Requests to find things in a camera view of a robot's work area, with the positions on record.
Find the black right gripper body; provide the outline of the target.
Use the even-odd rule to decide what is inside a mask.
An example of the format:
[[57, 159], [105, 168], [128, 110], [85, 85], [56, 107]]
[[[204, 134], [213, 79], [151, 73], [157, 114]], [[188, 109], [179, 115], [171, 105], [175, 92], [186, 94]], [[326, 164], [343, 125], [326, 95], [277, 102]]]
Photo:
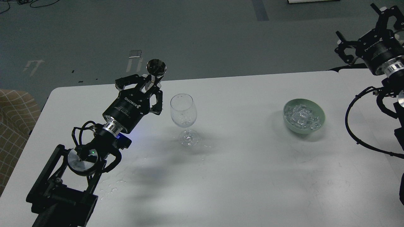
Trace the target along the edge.
[[398, 61], [403, 62], [404, 49], [392, 30], [370, 30], [357, 40], [355, 54], [361, 58], [375, 76], [385, 74], [385, 69]]

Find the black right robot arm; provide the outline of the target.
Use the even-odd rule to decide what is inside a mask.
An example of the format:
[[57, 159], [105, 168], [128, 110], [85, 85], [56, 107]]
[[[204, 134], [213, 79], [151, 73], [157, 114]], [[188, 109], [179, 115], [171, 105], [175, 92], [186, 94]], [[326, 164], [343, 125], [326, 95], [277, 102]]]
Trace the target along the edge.
[[341, 32], [337, 31], [338, 46], [335, 53], [348, 65], [353, 66], [358, 59], [362, 59], [364, 65], [374, 76], [385, 75], [381, 87], [370, 86], [355, 95], [345, 112], [345, 128], [350, 137], [356, 142], [373, 151], [387, 154], [391, 157], [403, 159], [403, 153], [395, 153], [376, 148], [359, 139], [350, 129], [349, 114], [355, 103], [366, 94], [372, 93], [376, 96], [376, 104], [380, 111], [391, 118], [398, 119], [400, 126], [394, 130], [394, 135], [403, 147], [403, 42], [398, 40], [398, 32], [403, 31], [403, 14], [398, 6], [390, 8], [377, 7], [374, 3], [370, 5], [378, 20], [375, 27], [365, 33], [358, 40], [348, 41]]

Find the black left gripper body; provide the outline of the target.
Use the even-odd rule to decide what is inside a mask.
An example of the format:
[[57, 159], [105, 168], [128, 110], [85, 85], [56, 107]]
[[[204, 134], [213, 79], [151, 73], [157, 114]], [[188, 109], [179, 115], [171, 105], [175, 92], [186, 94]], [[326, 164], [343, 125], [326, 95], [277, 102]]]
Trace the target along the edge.
[[119, 92], [114, 102], [102, 113], [104, 119], [113, 118], [129, 134], [143, 116], [150, 112], [150, 92], [127, 89]]

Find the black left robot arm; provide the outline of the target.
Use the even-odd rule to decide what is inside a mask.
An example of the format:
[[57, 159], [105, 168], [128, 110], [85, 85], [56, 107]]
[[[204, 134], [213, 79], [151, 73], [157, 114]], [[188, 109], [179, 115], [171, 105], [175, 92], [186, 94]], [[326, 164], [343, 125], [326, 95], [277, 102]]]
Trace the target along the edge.
[[73, 128], [73, 148], [56, 146], [26, 197], [37, 215], [34, 227], [87, 225], [98, 201], [97, 184], [121, 162], [121, 150], [131, 144], [127, 135], [148, 113], [161, 113], [162, 78], [149, 73], [117, 79], [119, 93], [102, 114], [105, 122]]

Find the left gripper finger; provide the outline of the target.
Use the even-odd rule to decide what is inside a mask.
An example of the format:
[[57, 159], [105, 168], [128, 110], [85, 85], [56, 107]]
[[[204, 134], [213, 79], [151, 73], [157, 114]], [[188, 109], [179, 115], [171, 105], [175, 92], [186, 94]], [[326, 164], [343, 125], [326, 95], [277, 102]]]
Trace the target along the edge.
[[163, 76], [146, 76], [146, 85], [144, 87], [147, 97], [155, 98], [155, 103], [150, 107], [150, 113], [160, 115], [163, 110], [163, 91], [160, 81]]
[[[146, 83], [146, 77], [138, 74], [122, 77], [115, 80], [115, 88], [122, 93], [138, 93]], [[134, 88], [126, 89], [129, 85], [135, 85]]]

